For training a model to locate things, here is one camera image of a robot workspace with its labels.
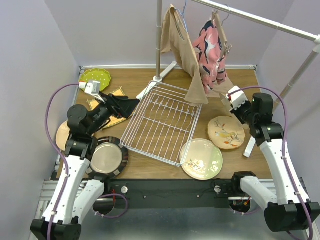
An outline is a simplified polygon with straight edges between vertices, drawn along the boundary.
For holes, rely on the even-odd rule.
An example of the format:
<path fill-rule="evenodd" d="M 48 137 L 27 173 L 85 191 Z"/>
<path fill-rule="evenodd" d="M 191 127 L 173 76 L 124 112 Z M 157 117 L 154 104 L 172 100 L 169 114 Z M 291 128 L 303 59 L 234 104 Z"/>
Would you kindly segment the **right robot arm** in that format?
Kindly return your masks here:
<path fill-rule="evenodd" d="M 295 172 L 283 127 L 273 121 L 272 96 L 258 92 L 249 101 L 243 91 L 238 91 L 230 92 L 227 99 L 230 112 L 249 126 L 250 135 L 267 161 L 276 192 L 265 187 L 251 171 L 234 173 L 230 191 L 236 196 L 248 194 L 263 210 L 272 232 L 310 230 L 320 215 L 320 205 L 311 202 Z"/>

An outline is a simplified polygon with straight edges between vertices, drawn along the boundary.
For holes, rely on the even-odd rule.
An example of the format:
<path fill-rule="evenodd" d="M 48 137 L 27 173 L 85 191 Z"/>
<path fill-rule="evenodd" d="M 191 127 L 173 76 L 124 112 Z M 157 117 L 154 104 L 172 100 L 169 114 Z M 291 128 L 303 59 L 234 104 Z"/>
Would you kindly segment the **cream green floral plate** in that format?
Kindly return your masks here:
<path fill-rule="evenodd" d="M 187 175 L 196 180 L 206 181 L 216 177 L 222 167 L 222 152 L 211 141 L 203 138 L 191 141 L 182 165 Z"/>

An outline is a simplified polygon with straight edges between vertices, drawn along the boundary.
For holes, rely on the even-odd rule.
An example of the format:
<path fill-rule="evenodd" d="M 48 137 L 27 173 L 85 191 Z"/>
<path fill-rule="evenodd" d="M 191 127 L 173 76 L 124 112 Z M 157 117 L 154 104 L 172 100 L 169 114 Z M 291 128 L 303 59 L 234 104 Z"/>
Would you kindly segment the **bird pattern beige plate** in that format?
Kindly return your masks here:
<path fill-rule="evenodd" d="M 222 150 L 240 148 L 245 141 L 245 130 L 241 123 L 230 116 L 218 116 L 207 125 L 209 139 Z"/>

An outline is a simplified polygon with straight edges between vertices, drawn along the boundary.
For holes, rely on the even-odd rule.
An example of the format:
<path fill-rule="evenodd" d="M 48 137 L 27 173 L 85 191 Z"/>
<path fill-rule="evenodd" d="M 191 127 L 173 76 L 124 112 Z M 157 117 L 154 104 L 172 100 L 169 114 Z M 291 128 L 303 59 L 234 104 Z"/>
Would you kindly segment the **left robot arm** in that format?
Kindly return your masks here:
<path fill-rule="evenodd" d="M 129 118 L 140 100 L 113 94 L 102 93 L 100 96 L 101 102 L 92 111 L 76 104 L 67 112 L 69 137 L 61 155 L 64 162 L 62 176 L 42 218 L 34 219 L 30 226 L 39 240 L 78 240 L 90 208 L 98 198 L 110 194 L 111 185 L 103 173 L 95 173 L 79 192 L 83 175 L 98 146 L 98 139 L 93 135 L 109 123 L 110 117 Z"/>

